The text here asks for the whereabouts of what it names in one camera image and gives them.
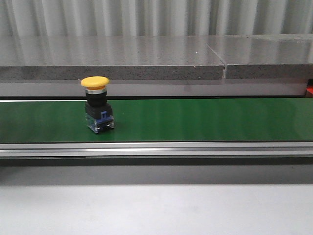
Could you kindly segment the grey stone slab right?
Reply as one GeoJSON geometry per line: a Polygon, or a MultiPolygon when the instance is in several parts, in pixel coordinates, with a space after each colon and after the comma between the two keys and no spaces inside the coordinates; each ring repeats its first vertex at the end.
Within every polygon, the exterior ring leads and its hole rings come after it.
{"type": "Polygon", "coordinates": [[[313,77],[312,34],[208,36],[226,79],[308,80],[313,77]]]}

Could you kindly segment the grey stone slab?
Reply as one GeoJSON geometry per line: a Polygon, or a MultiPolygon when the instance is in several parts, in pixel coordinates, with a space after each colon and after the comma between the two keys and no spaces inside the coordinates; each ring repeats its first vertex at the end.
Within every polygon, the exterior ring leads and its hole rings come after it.
{"type": "Polygon", "coordinates": [[[224,66],[202,37],[2,36],[1,81],[219,80],[224,66]]]}
{"type": "Polygon", "coordinates": [[[208,36],[226,79],[308,80],[313,77],[312,34],[208,36]]]}

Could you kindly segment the green conveyor belt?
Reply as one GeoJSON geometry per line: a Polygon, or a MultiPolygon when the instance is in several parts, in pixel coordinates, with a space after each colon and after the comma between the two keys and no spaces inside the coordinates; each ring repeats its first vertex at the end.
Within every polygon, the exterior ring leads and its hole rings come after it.
{"type": "Polygon", "coordinates": [[[1,143],[311,141],[310,98],[112,100],[114,129],[92,132],[83,101],[3,102],[1,143]]]}

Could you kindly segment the grey stone slab left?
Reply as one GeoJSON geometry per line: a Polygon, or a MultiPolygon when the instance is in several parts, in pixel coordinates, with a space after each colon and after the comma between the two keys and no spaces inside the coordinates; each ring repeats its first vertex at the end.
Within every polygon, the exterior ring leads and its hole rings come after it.
{"type": "Polygon", "coordinates": [[[224,66],[202,37],[2,36],[1,81],[219,80],[224,66]]]}

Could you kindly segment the white panel under slab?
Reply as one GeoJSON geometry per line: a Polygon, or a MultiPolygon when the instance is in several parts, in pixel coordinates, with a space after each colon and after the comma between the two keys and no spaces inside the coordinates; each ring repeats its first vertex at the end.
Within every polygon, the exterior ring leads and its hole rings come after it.
{"type": "MultiPolygon", "coordinates": [[[[112,80],[109,96],[292,96],[304,95],[307,79],[112,80]]],[[[80,81],[2,82],[2,97],[85,95],[80,81]]]]}

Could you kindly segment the red object at edge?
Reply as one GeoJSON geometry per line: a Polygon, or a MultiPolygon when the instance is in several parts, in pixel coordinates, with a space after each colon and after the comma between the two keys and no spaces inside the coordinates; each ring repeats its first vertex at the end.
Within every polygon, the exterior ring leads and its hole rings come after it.
{"type": "Polygon", "coordinates": [[[313,86],[308,86],[306,88],[305,98],[313,98],[313,86]]]}

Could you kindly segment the grey pleated curtain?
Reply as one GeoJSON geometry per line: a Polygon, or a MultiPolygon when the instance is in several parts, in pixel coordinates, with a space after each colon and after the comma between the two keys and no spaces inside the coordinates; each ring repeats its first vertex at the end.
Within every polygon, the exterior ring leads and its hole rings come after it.
{"type": "Polygon", "coordinates": [[[2,36],[306,34],[310,0],[3,0],[2,36]]]}

